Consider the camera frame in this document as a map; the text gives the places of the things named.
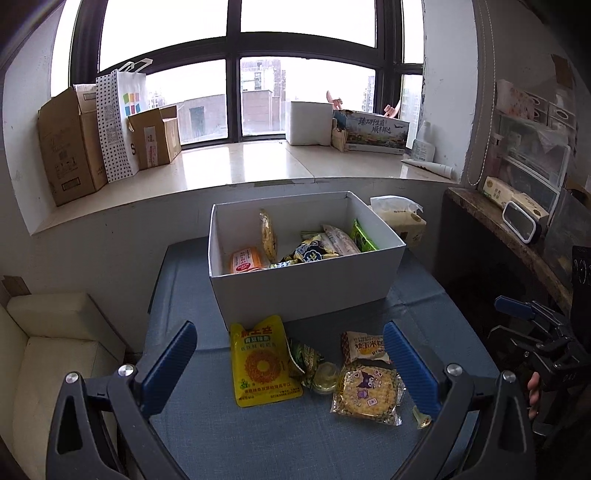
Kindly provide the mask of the person right hand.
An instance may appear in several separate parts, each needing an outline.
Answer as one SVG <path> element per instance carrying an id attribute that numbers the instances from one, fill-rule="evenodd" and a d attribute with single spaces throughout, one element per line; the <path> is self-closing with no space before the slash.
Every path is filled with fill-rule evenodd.
<path id="1" fill-rule="evenodd" d="M 538 404 L 540 398 L 539 392 L 540 375 L 538 372 L 534 372 L 532 377 L 527 383 L 529 392 L 529 419 L 534 420 L 538 414 Z"/>

